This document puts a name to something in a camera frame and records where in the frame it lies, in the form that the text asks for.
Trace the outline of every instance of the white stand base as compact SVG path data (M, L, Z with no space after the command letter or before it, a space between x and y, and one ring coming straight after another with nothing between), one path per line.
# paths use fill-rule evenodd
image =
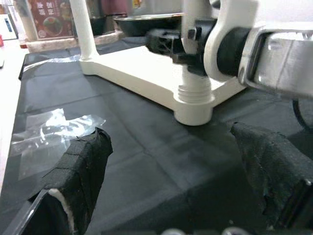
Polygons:
M154 54L146 47L81 60L83 73L98 75L174 111L175 118L191 126L210 121L213 107L244 87L236 77L226 82L210 79L211 96L205 102L185 102L179 98L184 66L175 65L167 56Z

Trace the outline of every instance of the black tablecloth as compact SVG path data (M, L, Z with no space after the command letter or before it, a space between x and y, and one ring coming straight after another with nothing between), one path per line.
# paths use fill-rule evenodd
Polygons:
M126 38L98 51L109 53L144 41ZM74 48L29 54L24 65L78 53ZM279 131L305 154L312 152L312 137L302 132L290 101L257 90L246 89L216 107L209 124L189 127L176 122L171 110L103 78L84 76L78 62L45 63L24 72L21 83L13 133L25 130L27 116L57 108L64 109L67 119L89 114L106 119L114 153L87 234L264 227L229 132L236 121ZM20 156L8 159L0 232L46 173L18 180L20 163Z

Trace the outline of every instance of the metal bowl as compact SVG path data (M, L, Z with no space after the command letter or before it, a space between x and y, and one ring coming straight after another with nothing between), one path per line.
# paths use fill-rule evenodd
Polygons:
M145 36L154 28L177 29L181 25L182 13L158 14L125 17L119 16L114 20L121 30L129 37Z

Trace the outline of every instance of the black cable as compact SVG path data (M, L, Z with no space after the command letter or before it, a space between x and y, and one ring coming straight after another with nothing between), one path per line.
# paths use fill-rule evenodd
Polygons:
M293 111L294 111L294 115L297 118L299 124L303 127L303 129L310 133L313 134L313 128L311 128L303 119L302 115L301 115L301 111L300 111L300 106L299 106L299 100L294 99L292 101L292 107L293 107Z

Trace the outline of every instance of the white table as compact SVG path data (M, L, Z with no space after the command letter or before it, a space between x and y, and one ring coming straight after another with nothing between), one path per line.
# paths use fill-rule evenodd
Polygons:
M4 65L0 69L0 193L10 149L21 82L18 77L28 49L18 40L4 41Z

